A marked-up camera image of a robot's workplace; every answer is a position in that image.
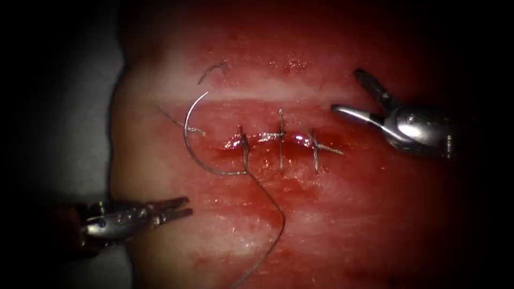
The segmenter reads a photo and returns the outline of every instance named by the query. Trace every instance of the forceps jaw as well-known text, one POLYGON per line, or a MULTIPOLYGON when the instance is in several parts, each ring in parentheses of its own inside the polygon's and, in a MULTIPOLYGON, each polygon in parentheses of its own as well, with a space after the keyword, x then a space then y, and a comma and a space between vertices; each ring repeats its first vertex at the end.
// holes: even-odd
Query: forceps jaw
POLYGON ((353 76, 361 87, 386 111, 392 112, 398 107, 399 103, 379 81, 369 72, 363 69, 353 71, 353 76))
POLYGON ((193 209, 182 208, 189 202, 189 198, 185 196, 158 202, 147 202, 145 206, 153 216, 152 227, 191 216, 193 209))
POLYGON ((392 111, 387 117, 378 116, 364 110, 358 110, 341 104, 332 104, 330 110, 338 115, 357 118, 377 127, 392 143, 408 144, 413 142, 413 140, 404 137, 397 128, 396 111, 398 111, 398 109, 392 111))
POLYGON ((382 129, 384 126, 385 118, 374 115, 370 112, 364 110, 358 110, 355 108, 347 107, 346 105, 341 104, 332 104, 330 106, 330 110, 341 116, 350 116, 353 118, 357 118, 363 120, 371 125, 376 126, 377 128, 382 129))

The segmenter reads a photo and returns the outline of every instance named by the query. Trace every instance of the skin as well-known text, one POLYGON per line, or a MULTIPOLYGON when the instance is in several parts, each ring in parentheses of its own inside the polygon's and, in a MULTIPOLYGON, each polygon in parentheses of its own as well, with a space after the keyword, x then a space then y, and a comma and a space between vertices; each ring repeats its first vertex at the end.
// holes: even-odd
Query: skin
POLYGON ((381 113, 353 78, 356 68, 402 102, 459 105, 464 95, 449 81, 459 67, 451 49, 412 14, 378 5, 207 5, 148 4, 123 14, 113 198, 185 195, 195 212, 129 243, 136 284, 232 286, 282 229, 262 186, 286 226, 240 288, 461 285, 481 261, 481 216, 466 194, 473 161, 397 151, 374 128, 329 111, 341 103, 381 113), (190 157, 173 120, 183 122, 206 91, 190 122, 205 136, 190 133, 192 148, 209 166, 244 170, 235 143, 242 131, 255 179, 212 174, 190 157), (260 133, 279 132, 279 109, 287 135, 282 171, 278 141, 259 142, 260 133), (342 152, 319 150, 317 171, 312 146, 299 141, 312 141, 313 132, 342 152))

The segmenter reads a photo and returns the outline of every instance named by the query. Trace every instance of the incision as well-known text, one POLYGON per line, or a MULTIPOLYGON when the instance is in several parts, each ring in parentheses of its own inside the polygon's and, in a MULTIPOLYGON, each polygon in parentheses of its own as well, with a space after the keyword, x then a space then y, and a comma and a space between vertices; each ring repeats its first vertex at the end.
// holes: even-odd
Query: incision
MULTIPOLYGON (((210 66, 209 68, 207 68, 205 70, 204 74, 200 77, 200 79, 198 81, 198 84, 201 84, 203 82, 204 78, 212 70, 214 70, 214 69, 221 69, 222 70, 225 67, 226 67, 226 62, 222 62, 222 63, 210 66)), ((285 125, 284 125, 283 110, 279 109, 278 110, 278 115, 279 115, 280 127, 279 127, 278 132, 262 132, 262 133, 259 133, 257 135, 248 136, 244 132, 243 126, 239 125, 238 126, 238 133, 230 141, 228 141, 223 146, 225 149, 239 149, 239 148, 242 149, 242 151, 243 151, 243 168, 244 168, 242 171, 221 171, 221 170, 209 167, 202 160, 200 160, 198 158, 198 156, 195 154, 195 152, 193 151, 193 149, 191 148, 191 146, 189 144, 188 136, 187 136, 188 132, 200 133, 203 136, 206 135, 205 131, 203 131, 201 129, 189 127, 188 126, 188 121, 189 121, 189 118, 191 116, 191 113, 192 113, 194 107, 207 94, 208 94, 208 92, 205 92, 204 94, 199 96, 194 101, 194 103, 191 105, 191 107, 189 108, 189 111, 186 114, 186 118, 185 118, 184 123, 176 121, 168 113, 163 111, 160 107, 158 107, 158 109, 166 117, 168 117, 172 122, 174 122, 175 124, 180 125, 181 127, 183 127, 185 146, 186 146, 187 150, 189 151, 191 158, 200 167, 202 167, 204 170, 206 170, 206 171, 208 171, 210 173, 218 174, 218 175, 222 175, 222 176, 238 176, 238 175, 249 176, 256 183, 256 185, 263 192, 263 194, 268 198, 268 200, 273 204, 273 206, 276 208, 277 212, 280 214, 280 217, 281 217, 281 220, 282 220, 282 226, 281 226, 281 228, 280 228, 280 230, 279 230, 279 232, 277 234, 277 237, 271 243, 271 245, 268 248, 268 250, 266 251, 266 253, 261 258, 259 258, 259 260, 251 268, 249 268, 239 279, 237 279, 232 284, 231 287, 232 288, 236 288, 242 282, 244 282, 244 280, 246 280, 248 278, 248 276, 250 274, 252 274, 252 272, 254 272, 261 265, 262 262, 264 262, 264 260, 269 256, 269 254, 271 254, 271 252, 274 250, 275 246, 278 244, 278 242, 279 242, 279 240, 280 240, 280 238, 281 238, 281 236, 282 236, 282 234, 283 234, 283 232, 285 230, 285 225, 286 225, 286 216, 285 216, 283 210, 281 209, 281 207, 275 201, 273 196, 268 192, 268 190, 266 188, 264 188, 263 184, 259 180, 257 180, 256 177, 248 169, 248 156, 250 154, 250 147, 251 147, 250 146, 250 142, 254 142, 255 141, 255 143, 263 143, 263 142, 269 142, 269 141, 278 141, 278 147, 279 147, 279 152, 278 152, 279 156, 278 157, 279 157, 279 169, 280 169, 280 172, 283 172, 283 170, 284 170, 283 169, 284 166, 283 166, 282 143, 284 143, 285 141, 296 143, 296 144, 298 144, 298 145, 300 145, 302 147, 305 147, 307 149, 312 149, 313 150, 314 171, 316 173, 318 172, 318 167, 319 167, 319 165, 318 165, 318 150, 325 150, 325 151, 328 151, 328 152, 331 152, 331 153, 334 153, 334 154, 338 154, 338 155, 343 155, 343 152, 340 151, 340 150, 337 150, 337 149, 334 149, 334 148, 331 148, 331 147, 328 147, 328 146, 326 146, 324 144, 319 143, 318 140, 316 139, 316 134, 315 134, 313 128, 311 128, 310 131, 308 133, 306 133, 306 135, 302 135, 302 134, 299 134, 299 133, 287 134, 286 130, 285 130, 285 125)))

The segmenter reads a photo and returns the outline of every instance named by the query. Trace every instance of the surgical suture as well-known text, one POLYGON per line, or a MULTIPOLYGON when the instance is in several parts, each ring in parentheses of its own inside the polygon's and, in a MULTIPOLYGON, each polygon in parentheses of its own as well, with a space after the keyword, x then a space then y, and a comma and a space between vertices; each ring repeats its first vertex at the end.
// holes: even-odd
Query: surgical suture
POLYGON ((200 79, 198 80, 198 85, 201 84, 203 82, 203 80, 205 79, 205 77, 214 69, 225 69, 226 68, 226 61, 223 61, 223 62, 220 62, 218 64, 214 64, 214 65, 211 65, 209 66, 205 71, 204 73, 202 74, 202 76, 200 77, 200 79))
POLYGON ((281 225, 281 228, 278 232, 278 235, 277 237, 275 238, 275 240, 271 243, 271 245, 269 246, 268 250, 266 251, 266 253, 248 270, 246 271, 237 281, 235 281, 233 284, 232 284, 232 289, 238 287, 244 280, 246 280, 248 278, 248 276, 250 276, 250 274, 255 271, 261 264, 262 262, 264 262, 264 260, 269 256, 269 254, 271 254, 271 252, 273 251, 273 249, 275 248, 275 246, 278 244, 278 241, 280 240, 283 232, 284 232, 284 229, 285 229, 285 222, 286 222, 286 219, 285 219, 285 214, 284 212, 282 211, 282 209, 280 208, 280 206, 278 205, 278 203, 275 201, 275 199, 269 194, 269 192, 264 188, 264 186, 257 180, 257 178, 248 170, 248 156, 250 154, 250 146, 248 145, 248 140, 246 138, 246 134, 244 133, 243 131, 243 127, 242 126, 239 126, 239 137, 240 137, 240 141, 241 143, 243 144, 243 167, 244 167, 244 171, 232 171, 232 172, 225 172, 225 171, 221 171, 221 170, 218 170, 218 169, 215 169, 215 168, 211 168, 209 166, 207 166, 204 162, 202 162, 198 156, 194 153, 193 149, 191 148, 191 145, 189 144, 189 140, 187 138, 187 132, 188 132, 188 129, 187 129, 187 124, 189 122, 189 118, 191 116, 191 112, 193 111, 194 107, 198 104, 198 102, 204 98, 207 94, 209 93, 209 91, 205 92, 204 94, 202 94, 200 97, 197 98, 197 100, 195 102, 193 102, 193 104, 191 105, 191 107, 189 108, 189 111, 187 112, 187 115, 186 115, 186 118, 185 118, 185 121, 184 121, 184 142, 186 144, 186 148, 187 150, 189 151, 191 157, 194 159, 194 161, 199 165, 201 166, 203 169, 205 169, 206 171, 208 172, 211 172, 211 173, 214 173, 214 174, 220 174, 220 175, 223 175, 223 176, 236 176, 236 175, 247 175, 249 176, 253 181, 255 181, 255 183, 258 185, 259 189, 261 189, 261 191, 266 195, 266 197, 268 198, 268 200, 273 204, 273 206, 277 209, 278 213, 280 214, 280 217, 282 219, 282 225, 281 225))
MULTIPOLYGON (((166 116, 167 118, 169 118, 173 123, 175 123, 176 125, 179 125, 181 127, 185 127, 183 123, 179 122, 178 120, 175 120, 169 113, 167 113, 166 111, 164 111, 160 106, 157 105, 157 109, 159 109, 159 111, 164 114, 164 116, 166 116)), ((190 132, 194 132, 194 133, 199 133, 201 134, 202 136, 205 136, 205 132, 199 128, 195 128, 195 127, 188 127, 187 128, 188 131, 190 132)))

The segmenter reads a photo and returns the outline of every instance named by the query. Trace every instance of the gray background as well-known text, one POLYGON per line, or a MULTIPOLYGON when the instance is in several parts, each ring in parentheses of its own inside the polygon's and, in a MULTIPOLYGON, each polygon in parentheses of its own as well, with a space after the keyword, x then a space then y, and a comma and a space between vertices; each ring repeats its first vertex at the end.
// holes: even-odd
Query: gray background
MULTIPOLYGON (((107 198, 109 109, 123 56, 116 40, 118 3, 74 2, 30 5, 21 11, 27 28, 19 32, 17 64, 25 68, 9 106, 16 124, 12 150, 15 201, 39 204, 96 202, 107 198)), ((24 225, 37 226, 27 218, 24 225)), ((131 264, 123 247, 98 257, 58 266, 38 260, 37 238, 19 238, 25 258, 21 282, 52 288, 127 289, 131 264)))

